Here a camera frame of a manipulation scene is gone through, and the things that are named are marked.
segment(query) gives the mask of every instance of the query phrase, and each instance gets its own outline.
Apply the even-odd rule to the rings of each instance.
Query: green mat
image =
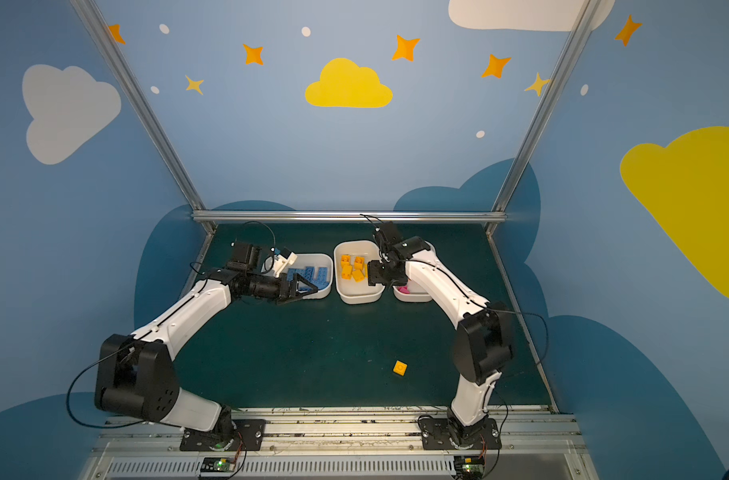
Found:
[[[369,240],[372,232],[365,224],[271,227],[280,248],[330,256],[337,244]],[[410,224],[400,230],[431,242],[472,290],[510,304],[481,226]],[[272,243],[261,225],[221,225],[204,270],[225,264],[237,235],[264,246],[263,256]],[[496,391],[510,404],[548,404],[527,341],[518,323],[515,327],[517,355]],[[454,335],[435,302],[400,302],[386,290],[378,302],[347,305],[333,284],[322,300],[232,303],[188,341],[175,363],[182,388],[232,407],[446,406],[458,381],[451,359]],[[391,371],[397,360],[408,365],[404,377]],[[491,404],[500,405],[500,399],[493,395]]]

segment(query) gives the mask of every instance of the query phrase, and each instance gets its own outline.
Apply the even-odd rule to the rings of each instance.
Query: blue wall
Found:
[[[456,189],[514,156],[539,101],[525,89],[536,73],[550,77],[567,38],[463,28],[447,0],[98,3],[210,208],[391,210],[418,187]],[[420,39],[413,62],[392,60],[397,35]],[[243,44],[262,47],[263,64],[246,64]],[[491,54],[511,58],[501,78],[482,78]],[[308,103],[306,88],[335,58],[374,69],[391,102]],[[203,81],[202,94],[186,90],[186,76]]]
[[[121,91],[108,125],[61,162],[38,161],[26,143],[32,115],[22,95],[34,64],[76,66],[119,87],[68,0],[0,2],[0,446],[25,449],[42,478],[62,480],[76,476],[96,437],[68,423],[62,394],[104,339],[133,330],[141,256],[177,259],[181,267],[165,270],[160,287],[175,298],[203,232],[187,207],[178,209],[185,199]],[[69,84],[65,92],[81,91]],[[176,235],[146,248],[163,218]],[[92,382],[94,373],[76,390]],[[90,396],[76,403],[86,419],[100,417],[83,408]],[[0,464],[3,476],[15,474]]]
[[[615,37],[630,14],[642,26],[624,47]],[[666,147],[720,125],[729,127],[729,1],[617,0],[495,234],[521,308],[550,317],[547,374],[603,480],[718,478],[729,466],[729,298],[619,171],[639,144]],[[724,187],[686,196],[693,231],[720,235],[703,212],[729,207],[712,200]]]

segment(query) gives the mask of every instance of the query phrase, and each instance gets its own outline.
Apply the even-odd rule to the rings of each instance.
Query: black mounting plate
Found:
[[[234,423],[234,442],[224,452],[236,452],[239,448],[239,435],[242,435],[244,449],[254,452],[261,449],[263,443],[263,431],[266,427],[265,420],[232,420]],[[212,443],[210,438],[203,435],[199,430],[183,431],[183,440],[180,442],[181,452],[220,452],[213,450],[208,445]]]
[[[421,440],[424,450],[457,450],[450,442],[450,427],[446,418],[420,417],[417,426],[421,429]],[[493,418],[486,418],[482,424],[481,437],[484,437],[488,450],[501,449],[501,435]],[[478,438],[469,450],[481,450],[482,438]]]

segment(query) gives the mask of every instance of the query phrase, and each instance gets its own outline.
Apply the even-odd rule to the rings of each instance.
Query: white bowl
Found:
[[[426,242],[428,246],[431,248],[431,251],[434,252],[434,245],[429,244]],[[392,287],[394,289],[394,296],[397,297],[398,300],[401,300],[403,302],[431,302],[433,299],[431,298],[431,295],[427,293],[426,290],[414,281],[408,279],[407,284],[408,290],[410,293],[401,293],[398,290],[397,286]]]
[[[352,262],[354,257],[363,256],[364,263],[367,264],[370,260],[379,260],[381,258],[378,245],[369,240],[343,242],[335,247],[332,256],[335,263],[335,288],[338,289],[338,294],[344,302],[349,305],[357,305],[359,303],[375,302],[381,298],[383,290],[386,290],[384,285],[369,286],[366,278],[361,282],[354,282],[353,279],[343,280],[340,277],[340,257],[343,255],[351,255]]]
[[[325,298],[327,295],[330,294],[330,291],[332,290],[332,259],[330,258],[330,255],[325,254],[295,254],[298,256],[298,259],[295,261],[294,264],[290,266],[286,266],[283,270],[283,272],[287,272],[288,268],[303,268],[304,266],[313,266],[314,272],[316,272],[320,266],[326,266],[327,267],[327,281],[328,284],[325,288],[319,289],[319,292],[312,293],[312,295],[307,295],[302,298],[302,300],[316,300],[320,298]],[[269,258],[266,259],[266,261],[263,264],[263,270],[268,270],[268,267],[271,265],[269,263]]]

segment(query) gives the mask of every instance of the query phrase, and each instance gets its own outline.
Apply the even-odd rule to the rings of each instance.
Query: yellow cloud decal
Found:
[[[693,130],[665,148],[637,145],[620,174],[698,272],[729,298],[729,127]]]
[[[319,82],[306,88],[306,101],[317,107],[378,108],[393,96],[375,70],[347,58],[331,60],[321,69]]]

